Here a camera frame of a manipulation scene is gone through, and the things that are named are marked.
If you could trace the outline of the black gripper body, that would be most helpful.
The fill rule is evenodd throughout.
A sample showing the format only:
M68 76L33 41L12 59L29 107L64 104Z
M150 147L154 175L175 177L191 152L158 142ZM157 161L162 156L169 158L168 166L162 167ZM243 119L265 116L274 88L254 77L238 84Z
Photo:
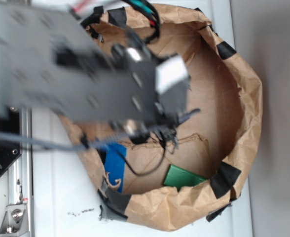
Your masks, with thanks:
M160 140L162 147L172 142L174 148L177 149L179 147L177 127L188 121L193 115L201 112L199 108L191 111L187 110L187 94L188 90L190 90L189 81L190 74L188 79L174 85L164 94L158 94L155 91L157 94L155 106L162 125L154 133Z

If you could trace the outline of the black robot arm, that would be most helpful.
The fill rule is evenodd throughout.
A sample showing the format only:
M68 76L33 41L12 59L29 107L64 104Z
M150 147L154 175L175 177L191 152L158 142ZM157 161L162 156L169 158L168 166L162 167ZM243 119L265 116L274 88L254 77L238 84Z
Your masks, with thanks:
M69 11L0 1L0 119L10 107L43 107L116 130L70 147L8 132L0 132L0 142L79 152L150 133L175 141L176 128L199 109L186 109L190 75L182 57L158 57L148 48L160 22L152 5L142 5L154 33L143 39L127 28L128 45L114 44L106 55Z

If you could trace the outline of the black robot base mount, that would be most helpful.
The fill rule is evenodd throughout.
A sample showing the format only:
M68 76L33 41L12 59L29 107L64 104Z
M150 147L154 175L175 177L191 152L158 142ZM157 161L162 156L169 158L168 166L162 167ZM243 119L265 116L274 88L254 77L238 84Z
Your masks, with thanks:
M0 132L20 134L20 113L8 110L8 117L0 119ZM0 141L0 177L20 156L20 144Z

